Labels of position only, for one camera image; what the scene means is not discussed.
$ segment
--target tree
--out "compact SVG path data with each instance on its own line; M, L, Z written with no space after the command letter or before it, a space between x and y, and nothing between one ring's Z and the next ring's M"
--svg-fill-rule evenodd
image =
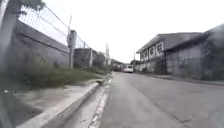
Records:
M132 60L131 61L131 63L130 63L131 65L138 65L138 64L140 64L140 61L138 61L138 60Z

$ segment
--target road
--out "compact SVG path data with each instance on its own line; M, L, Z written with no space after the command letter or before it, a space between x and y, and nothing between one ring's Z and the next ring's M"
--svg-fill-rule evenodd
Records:
M113 73L101 128L223 128L224 87Z

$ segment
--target parked vehicle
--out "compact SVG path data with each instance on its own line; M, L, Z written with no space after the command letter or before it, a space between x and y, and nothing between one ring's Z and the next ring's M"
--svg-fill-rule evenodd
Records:
M126 65L124 68L124 72L133 73L134 69L132 65Z

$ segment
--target concrete curb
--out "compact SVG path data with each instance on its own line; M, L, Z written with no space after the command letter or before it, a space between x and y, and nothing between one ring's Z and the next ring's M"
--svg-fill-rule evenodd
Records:
M169 78L169 77L160 77L160 76L149 76L159 79L165 79L165 80L175 80L175 81L183 81L183 82L191 82L191 83L197 83L197 84L207 84L207 85L216 85L216 86L224 86L224 82L214 82L214 81L203 81L203 80L191 80L191 79L181 79L181 78Z
M76 111L79 106L96 90L99 83L93 83L79 97L70 97L60 104L44 111L16 128L56 128Z

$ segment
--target railing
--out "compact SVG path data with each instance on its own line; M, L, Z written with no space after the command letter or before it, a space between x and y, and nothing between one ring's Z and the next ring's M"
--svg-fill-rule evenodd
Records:
M19 20L30 27L44 33L45 35L67 45L67 35L69 27L52 12L47 6L42 10L36 11L25 6L21 7L25 12L19 17ZM75 48L90 48L79 36L76 37Z
M90 47L79 36L77 36L75 48L90 48Z

